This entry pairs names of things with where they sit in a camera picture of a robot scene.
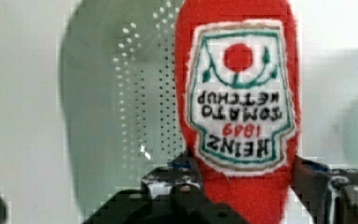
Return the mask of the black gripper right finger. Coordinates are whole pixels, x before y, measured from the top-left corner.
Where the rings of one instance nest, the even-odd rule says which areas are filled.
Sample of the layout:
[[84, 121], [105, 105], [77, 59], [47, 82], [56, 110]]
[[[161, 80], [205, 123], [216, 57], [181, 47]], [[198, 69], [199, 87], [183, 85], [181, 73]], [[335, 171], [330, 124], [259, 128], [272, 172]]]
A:
[[330, 169], [296, 156], [292, 190], [314, 224], [358, 224], [358, 169]]

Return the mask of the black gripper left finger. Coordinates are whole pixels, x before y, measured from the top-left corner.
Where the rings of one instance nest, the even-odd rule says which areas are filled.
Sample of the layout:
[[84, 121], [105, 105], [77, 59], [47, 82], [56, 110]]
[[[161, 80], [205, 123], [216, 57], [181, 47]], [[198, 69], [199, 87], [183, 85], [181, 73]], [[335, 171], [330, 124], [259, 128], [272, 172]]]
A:
[[139, 189], [115, 194], [83, 224], [248, 224], [204, 192], [196, 158], [185, 151], [145, 175]]

